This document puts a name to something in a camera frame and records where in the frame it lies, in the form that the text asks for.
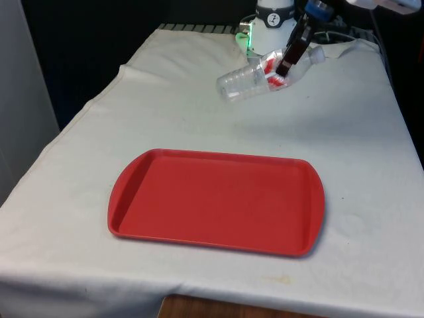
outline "dark background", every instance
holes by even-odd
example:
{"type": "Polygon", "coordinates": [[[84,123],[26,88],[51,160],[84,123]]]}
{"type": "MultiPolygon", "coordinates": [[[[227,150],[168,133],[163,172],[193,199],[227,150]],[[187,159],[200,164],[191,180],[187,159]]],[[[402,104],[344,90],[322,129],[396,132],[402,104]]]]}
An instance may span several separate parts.
{"type": "MultiPolygon", "coordinates": [[[[60,128],[117,75],[160,23],[236,25],[256,0],[22,1],[60,128]]],[[[370,12],[345,4],[353,25],[374,28],[370,12]]],[[[424,163],[421,135],[424,12],[374,10],[403,117],[424,163]]]]}

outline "plastic water bottle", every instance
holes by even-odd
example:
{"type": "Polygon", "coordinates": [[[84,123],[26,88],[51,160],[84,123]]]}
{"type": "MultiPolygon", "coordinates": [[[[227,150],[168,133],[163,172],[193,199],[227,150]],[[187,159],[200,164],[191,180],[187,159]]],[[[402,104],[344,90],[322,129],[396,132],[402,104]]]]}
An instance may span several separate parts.
{"type": "Polygon", "coordinates": [[[252,64],[221,76],[217,80],[218,92],[224,100],[234,102],[278,91],[300,80],[313,64],[325,61],[323,49],[317,46],[306,51],[284,77],[276,73],[283,55],[281,49],[272,51],[252,64]]]}

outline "table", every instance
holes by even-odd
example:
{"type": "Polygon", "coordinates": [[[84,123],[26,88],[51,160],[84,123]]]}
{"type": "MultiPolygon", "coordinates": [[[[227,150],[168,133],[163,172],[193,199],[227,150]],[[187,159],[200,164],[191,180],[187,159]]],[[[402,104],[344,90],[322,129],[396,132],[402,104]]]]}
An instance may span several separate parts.
{"type": "Polygon", "coordinates": [[[253,306],[213,301],[182,295],[164,299],[158,318],[319,318],[318,316],[290,313],[253,306]]]}
{"type": "Polygon", "coordinates": [[[358,46],[283,91],[223,103],[215,79],[245,63],[231,35],[157,30],[121,66],[0,209],[4,317],[149,318],[173,293],[424,317],[424,175],[379,55],[358,46]],[[309,161],[326,194],[314,250],[296,259],[115,238],[113,184],[152,148],[309,161]]]}

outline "red tray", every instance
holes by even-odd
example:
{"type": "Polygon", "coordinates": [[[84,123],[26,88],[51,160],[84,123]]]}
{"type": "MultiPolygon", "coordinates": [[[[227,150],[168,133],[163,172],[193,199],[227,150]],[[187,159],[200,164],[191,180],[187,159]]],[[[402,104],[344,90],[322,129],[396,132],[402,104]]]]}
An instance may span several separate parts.
{"type": "Polygon", "coordinates": [[[118,237],[301,256],[323,216],[306,161],[155,149],[119,176],[108,226],[118,237]]]}

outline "wooden floor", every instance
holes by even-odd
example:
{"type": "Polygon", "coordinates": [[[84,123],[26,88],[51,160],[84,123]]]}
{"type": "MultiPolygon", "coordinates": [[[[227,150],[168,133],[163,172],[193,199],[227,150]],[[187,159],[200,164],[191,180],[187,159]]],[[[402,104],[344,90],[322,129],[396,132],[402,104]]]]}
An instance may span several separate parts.
{"type": "Polygon", "coordinates": [[[171,295],[165,298],[158,318],[318,318],[208,299],[171,295]]]}

